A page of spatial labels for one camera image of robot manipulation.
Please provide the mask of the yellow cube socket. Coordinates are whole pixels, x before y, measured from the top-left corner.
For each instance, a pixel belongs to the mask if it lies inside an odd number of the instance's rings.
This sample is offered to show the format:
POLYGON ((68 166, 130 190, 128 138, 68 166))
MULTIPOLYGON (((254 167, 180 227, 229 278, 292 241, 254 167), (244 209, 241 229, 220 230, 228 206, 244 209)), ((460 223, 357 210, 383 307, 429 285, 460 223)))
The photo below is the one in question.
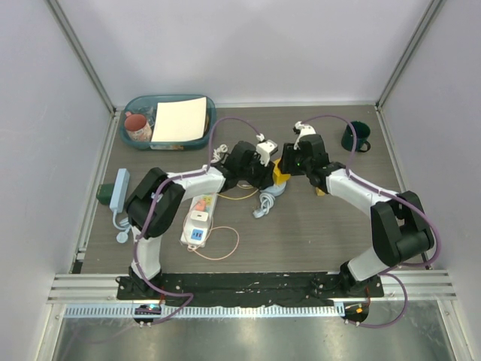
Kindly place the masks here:
POLYGON ((285 174, 285 173, 281 172, 281 170, 280 170, 280 160, 281 160, 281 158, 276 159, 274 161, 273 182, 274 182, 274 185, 276 185, 276 186, 280 186, 280 185, 286 183, 291 177, 290 174, 285 174))

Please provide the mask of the light blue round socket base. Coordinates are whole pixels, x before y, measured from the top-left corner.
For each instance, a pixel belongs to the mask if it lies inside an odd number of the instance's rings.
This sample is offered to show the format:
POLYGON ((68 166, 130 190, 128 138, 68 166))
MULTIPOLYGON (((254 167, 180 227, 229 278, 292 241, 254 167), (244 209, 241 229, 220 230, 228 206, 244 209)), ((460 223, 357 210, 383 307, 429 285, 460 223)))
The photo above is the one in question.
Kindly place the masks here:
POLYGON ((265 188, 262 190, 263 193, 267 193, 272 195, 273 197, 281 196, 286 190, 286 182, 281 184, 274 184, 270 187, 265 188))

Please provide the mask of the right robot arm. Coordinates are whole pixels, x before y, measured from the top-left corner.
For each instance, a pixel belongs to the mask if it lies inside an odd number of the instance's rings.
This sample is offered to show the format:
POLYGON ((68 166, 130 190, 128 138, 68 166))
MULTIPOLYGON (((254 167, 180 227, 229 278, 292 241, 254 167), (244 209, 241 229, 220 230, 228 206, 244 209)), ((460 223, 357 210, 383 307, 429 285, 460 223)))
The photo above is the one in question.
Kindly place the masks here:
POLYGON ((318 134, 285 143, 279 161, 283 174, 304 175, 324 193, 348 202, 369 217, 371 246, 340 266, 340 290, 358 296, 380 273, 424 253, 434 246, 419 197, 377 188, 356 177, 340 162, 332 162, 318 134))

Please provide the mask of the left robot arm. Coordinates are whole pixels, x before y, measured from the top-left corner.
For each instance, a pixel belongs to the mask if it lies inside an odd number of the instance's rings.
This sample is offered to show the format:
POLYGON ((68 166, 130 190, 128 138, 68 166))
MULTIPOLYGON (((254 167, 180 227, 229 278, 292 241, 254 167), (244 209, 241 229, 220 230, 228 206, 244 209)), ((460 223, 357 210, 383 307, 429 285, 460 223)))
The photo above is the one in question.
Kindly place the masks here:
POLYGON ((134 258, 130 275, 134 291, 145 300, 160 290, 160 246, 181 203, 206 193, 224 193, 241 181, 264 190, 274 184, 271 156, 278 146, 271 140, 253 145, 239 141, 222 160, 198 170, 167 173, 152 168, 137 185, 126 204, 135 232, 134 258))

